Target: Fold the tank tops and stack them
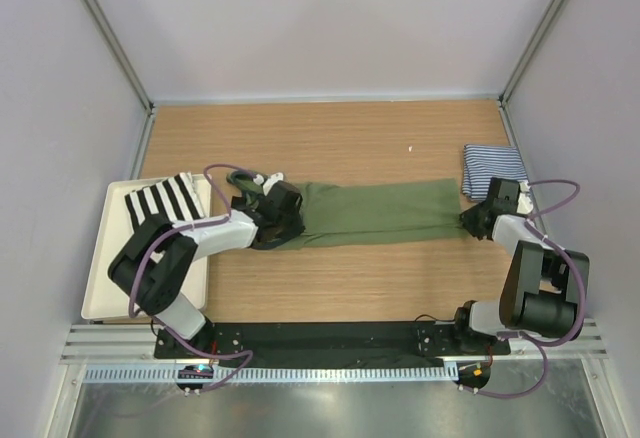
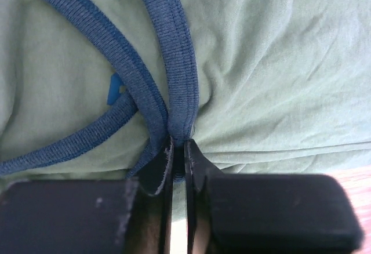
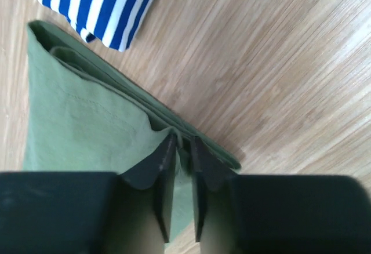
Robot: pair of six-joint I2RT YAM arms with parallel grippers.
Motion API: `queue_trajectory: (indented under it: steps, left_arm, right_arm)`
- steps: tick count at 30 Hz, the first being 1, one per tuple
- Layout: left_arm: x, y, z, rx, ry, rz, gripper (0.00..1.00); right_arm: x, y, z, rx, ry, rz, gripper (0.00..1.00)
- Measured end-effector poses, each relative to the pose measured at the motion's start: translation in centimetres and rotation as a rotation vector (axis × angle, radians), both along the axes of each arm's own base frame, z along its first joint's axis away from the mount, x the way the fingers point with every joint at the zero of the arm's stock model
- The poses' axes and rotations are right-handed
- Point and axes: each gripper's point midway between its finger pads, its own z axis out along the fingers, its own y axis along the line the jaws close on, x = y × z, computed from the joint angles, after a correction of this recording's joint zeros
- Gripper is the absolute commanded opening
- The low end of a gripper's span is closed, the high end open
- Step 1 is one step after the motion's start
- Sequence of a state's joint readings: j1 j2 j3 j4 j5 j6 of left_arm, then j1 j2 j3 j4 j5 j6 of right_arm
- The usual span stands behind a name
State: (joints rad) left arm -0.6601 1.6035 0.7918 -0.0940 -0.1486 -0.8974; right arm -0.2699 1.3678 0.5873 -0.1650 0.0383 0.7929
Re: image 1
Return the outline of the blue white striped tank top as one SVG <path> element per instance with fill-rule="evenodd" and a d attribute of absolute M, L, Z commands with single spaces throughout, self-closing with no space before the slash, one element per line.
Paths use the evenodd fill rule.
<path fill-rule="evenodd" d="M 527 181 L 528 176 L 516 147 L 465 144 L 461 191 L 472 202 L 483 201 L 493 177 Z"/>

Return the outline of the olive green tank top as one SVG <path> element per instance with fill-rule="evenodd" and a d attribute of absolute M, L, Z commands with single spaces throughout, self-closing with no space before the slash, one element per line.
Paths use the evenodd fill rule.
<path fill-rule="evenodd" d="M 301 193 L 305 230 L 266 250 L 293 251 L 349 245 L 399 244 L 466 236 L 456 181 L 340 186 L 295 185 Z"/>

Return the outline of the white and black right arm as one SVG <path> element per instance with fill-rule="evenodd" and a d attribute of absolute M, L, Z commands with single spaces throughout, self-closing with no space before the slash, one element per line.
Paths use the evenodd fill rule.
<path fill-rule="evenodd" d="M 589 257 L 536 228 L 529 184 L 493 177 L 486 197 L 460 215 L 473 237 L 501 245 L 511 257 L 497 301 L 468 301 L 456 310 L 452 345 L 472 354 L 511 337 L 556 347 L 584 326 Z"/>

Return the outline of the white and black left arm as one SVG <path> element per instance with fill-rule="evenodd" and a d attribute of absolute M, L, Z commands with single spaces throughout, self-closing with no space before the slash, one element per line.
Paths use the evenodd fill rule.
<path fill-rule="evenodd" d="M 225 215 L 172 222 L 154 214 L 134 231 L 108 267 L 108 277 L 140 309 L 177 336 L 189 357 L 204 356 L 213 325 L 182 292 L 196 261 L 219 253 L 272 250 L 300 236 L 301 191 L 277 181 L 253 198 L 231 200 Z"/>

